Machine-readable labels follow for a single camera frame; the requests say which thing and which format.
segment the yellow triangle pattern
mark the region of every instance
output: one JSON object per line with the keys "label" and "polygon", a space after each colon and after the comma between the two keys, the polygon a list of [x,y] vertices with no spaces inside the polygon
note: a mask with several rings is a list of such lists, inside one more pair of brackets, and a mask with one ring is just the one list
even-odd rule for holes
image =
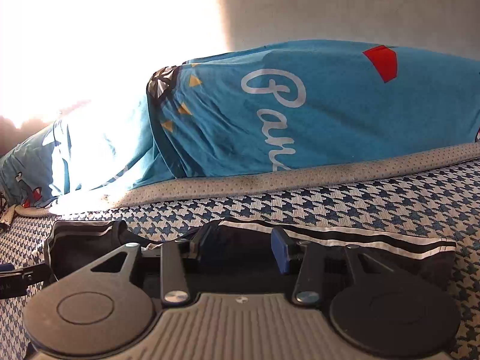
{"label": "yellow triangle pattern", "polygon": [[178,113],[179,114],[184,114],[184,115],[191,115],[190,110],[187,108],[187,105],[185,103],[180,104],[180,107],[178,107]]}
{"label": "yellow triangle pattern", "polygon": [[200,81],[200,79],[196,76],[194,76],[193,74],[190,76],[190,81],[188,82],[188,86],[197,86],[197,85],[200,85],[202,82]]}
{"label": "yellow triangle pattern", "polygon": [[173,132],[173,122],[171,120],[162,123],[162,127],[169,132]]}

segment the bed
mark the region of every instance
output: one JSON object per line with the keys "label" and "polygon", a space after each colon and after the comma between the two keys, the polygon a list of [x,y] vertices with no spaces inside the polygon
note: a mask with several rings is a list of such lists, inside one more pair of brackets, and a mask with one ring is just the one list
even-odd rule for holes
{"label": "bed", "polygon": [[[0,160],[10,206],[0,261],[42,261],[58,219],[122,218],[154,240],[229,216],[453,239],[452,356],[477,359],[479,71],[449,55],[323,40],[162,68],[138,99],[85,108]],[[2,359],[22,359],[21,311],[38,290],[0,300]]]}
{"label": "bed", "polygon": [[[123,218],[130,230],[155,240],[173,239],[189,227],[237,216],[309,226],[345,226],[423,237],[445,237],[458,244],[448,293],[462,314],[456,359],[477,359],[480,345],[480,160],[374,181],[231,196],[182,199],[104,211],[16,216],[0,235],[0,260],[16,266],[39,263],[43,240],[57,219]],[[27,297],[0,300],[2,359],[21,359],[27,338],[22,307]]]}

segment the red triangle pattern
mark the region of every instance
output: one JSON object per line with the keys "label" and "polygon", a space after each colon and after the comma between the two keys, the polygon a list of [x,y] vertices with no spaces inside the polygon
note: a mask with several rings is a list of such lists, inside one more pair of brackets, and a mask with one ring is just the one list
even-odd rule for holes
{"label": "red triangle pattern", "polygon": [[397,53],[386,46],[376,46],[363,52],[373,63],[384,83],[397,76]]}

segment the white stripe trim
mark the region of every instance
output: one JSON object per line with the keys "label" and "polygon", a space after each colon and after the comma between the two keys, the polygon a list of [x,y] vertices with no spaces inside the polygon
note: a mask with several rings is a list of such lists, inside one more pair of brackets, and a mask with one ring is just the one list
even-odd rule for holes
{"label": "white stripe trim", "polygon": [[[247,229],[247,230],[255,230],[255,231],[260,231],[262,233],[271,233],[272,232],[272,228],[267,227],[267,226],[263,226],[263,225],[259,225],[258,223],[237,223],[237,222],[230,222],[230,221],[222,221],[222,222],[219,223],[219,226],[221,226],[221,225],[236,227],[236,228],[244,228],[244,229]],[[317,229],[319,231],[329,231],[331,229],[336,228],[336,227],[320,228],[320,227],[308,227],[308,226],[302,226],[302,227],[309,228],[311,230]],[[455,251],[457,249],[454,246],[438,246],[434,249],[428,250],[428,251],[423,252],[423,253],[413,253],[413,252],[409,252],[407,250],[401,249],[399,247],[392,246],[392,245],[390,245],[386,242],[381,242],[381,241],[366,242],[366,243],[363,243],[363,242],[345,242],[345,241],[339,241],[337,239],[312,238],[312,237],[309,237],[308,235],[295,233],[293,231],[286,230],[286,229],[285,229],[285,231],[292,238],[308,240],[308,241],[316,242],[316,243],[318,243],[320,245],[324,245],[324,246],[346,246],[346,245],[354,244],[354,245],[359,245],[359,246],[362,246],[362,247],[365,247],[365,248],[382,249],[382,250],[388,251],[390,253],[397,254],[397,255],[400,255],[400,256],[405,256],[405,257],[415,259],[415,260],[423,260],[423,259],[425,259],[427,257],[430,257],[430,256],[433,256],[433,255],[435,255],[435,254],[437,254],[441,251]],[[355,231],[350,231],[349,233],[359,234],[359,233],[356,233]],[[389,237],[391,236],[391,234],[395,234],[395,233],[386,234],[385,232],[375,232],[375,233],[379,233],[381,235],[387,235]],[[418,237],[409,237],[409,238],[410,239],[414,238],[415,240],[417,240]],[[430,239],[435,240],[435,242],[439,242],[439,241],[444,240],[444,238],[430,238]]]}
{"label": "white stripe trim", "polygon": [[[251,221],[257,221],[261,220],[262,222],[269,223],[270,225],[273,226],[281,226],[281,223],[275,223],[275,222],[268,222],[264,221],[262,219],[251,219],[251,218],[243,218],[236,216],[235,219],[241,220],[241,221],[246,221],[246,222],[251,222]],[[289,223],[285,223],[287,226],[294,226],[294,227],[299,227],[299,228],[304,228],[307,230],[313,230],[313,231],[321,231],[321,232],[326,232],[326,231],[338,231],[340,233],[345,233],[345,234],[360,234],[363,236],[380,236],[380,235],[386,235],[391,238],[399,239],[411,244],[415,245],[429,245],[433,244],[435,242],[453,242],[452,240],[448,240],[447,238],[426,238],[426,237],[415,237],[414,235],[404,235],[404,234],[399,234],[399,233],[392,233],[392,232],[385,232],[385,231],[378,231],[378,230],[366,230],[366,229],[359,229],[356,227],[341,227],[341,226],[335,226],[335,227],[315,227],[315,226],[305,226],[305,225],[291,225]]]}

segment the white cursive lettering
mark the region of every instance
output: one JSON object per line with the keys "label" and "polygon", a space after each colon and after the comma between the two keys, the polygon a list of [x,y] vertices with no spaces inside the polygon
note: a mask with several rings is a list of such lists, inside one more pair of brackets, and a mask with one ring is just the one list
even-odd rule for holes
{"label": "white cursive lettering", "polygon": [[[278,92],[290,93],[290,88],[286,85],[277,85],[274,79],[270,79],[268,81],[268,88],[252,88],[247,85],[248,81],[250,81],[251,79],[258,76],[263,76],[265,74],[275,74],[279,76],[285,76],[290,80],[292,80],[294,84],[297,86],[297,90],[298,90],[297,98],[295,100],[287,100],[282,96],[280,96]],[[288,107],[288,108],[300,107],[301,105],[303,105],[303,103],[307,99],[307,91],[305,90],[305,86],[303,85],[303,82],[295,74],[292,74],[285,70],[259,69],[259,70],[253,71],[241,79],[241,88],[246,93],[251,93],[252,95],[262,95],[266,93],[273,93],[273,96],[275,96],[276,100],[280,104],[285,105],[285,107]]]}
{"label": "white cursive lettering", "polygon": [[[271,122],[269,120],[263,119],[262,115],[265,114],[277,117],[279,122]],[[267,139],[265,139],[265,142],[267,142],[269,145],[279,146],[282,148],[282,150],[270,150],[268,152],[268,158],[273,164],[273,171],[276,172],[278,170],[278,167],[289,170],[290,168],[279,162],[275,158],[275,156],[279,154],[295,154],[295,149],[292,149],[291,147],[283,147],[283,145],[294,143],[295,141],[292,138],[288,137],[272,137],[269,132],[271,128],[277,128],[280,130],[284,130],[285,128],[287,128],[287,118],[282,113],[274,111],[273,109],[259,109],[257,111],[257,116],[263,122],[262,133],[263,135],[265,135],[265,137],[267,137]]]}

